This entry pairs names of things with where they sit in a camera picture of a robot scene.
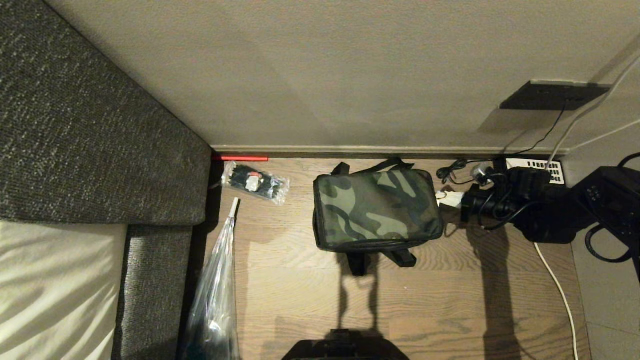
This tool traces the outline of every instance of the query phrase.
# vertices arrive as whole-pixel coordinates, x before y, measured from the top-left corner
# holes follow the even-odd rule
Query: gray sofa
[[[0,220],[129,224],[112,358],[173,359],[210,147],[43,1],[0,26]]]

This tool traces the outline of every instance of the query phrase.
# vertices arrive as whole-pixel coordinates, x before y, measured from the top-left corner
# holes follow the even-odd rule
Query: baseboard
[[[219,154],[245,154],[270,156],[272,158],[492,158],[502,154],[502,147],[384,147],[384,146],[260,146],[260,145],[211,145]],[[510,149],[517,152],[523,149]],[[540,148],[527,153],[528,156],[543,158],[552,149]],[[560,149],[558,156],[565,155],[568,149]]]

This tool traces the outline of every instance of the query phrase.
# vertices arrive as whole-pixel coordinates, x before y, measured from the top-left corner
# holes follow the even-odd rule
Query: camo pouch
[[[380,170],[392,167],[389,171]],[[441,237],[444,228],[431,175],[390,159],[349,174],[341,163],[314,181],[314,234],[320,249],[348,255],[354,275],[366,272],[365,254],[382,252],[413,267],[409,248]]]

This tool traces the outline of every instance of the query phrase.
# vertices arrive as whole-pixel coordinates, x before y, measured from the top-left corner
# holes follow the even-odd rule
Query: wooden floor
[[[236,302],[244,360],[280,360],[299,340],[321,340],[338,327],[375,329],[412,360],[573,359],[562,298],[533,244],[511,225],[492,233],[474,224],[459,229],[456,215],[447,215],[445,236],[412,249],[415,268],[398,268],[380,256],[377,269],[359,279],[343,270],[340,256],[317,249],[312,183],[341,161],[352,170],[380,162],[254,163],[291,179],[281,207],[223,190],[222,222],[232,199],[242,200],[236,224]],[[409,162],[435,177],[452,161]],[[436,190],[442,187],[438,179],[435,185]],[[209,235],[207,253],[220,227]],[[543,244],[541,249],[573,311],[580,358],[591,359],[571,247]]]

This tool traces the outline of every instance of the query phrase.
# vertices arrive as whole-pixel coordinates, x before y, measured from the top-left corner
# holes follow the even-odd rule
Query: black wall plate
[[[503,101],[500,109],[562,110],[566,103],[565,110],[573,111],[607,91],[609,86],[598,84],[530,81]]]

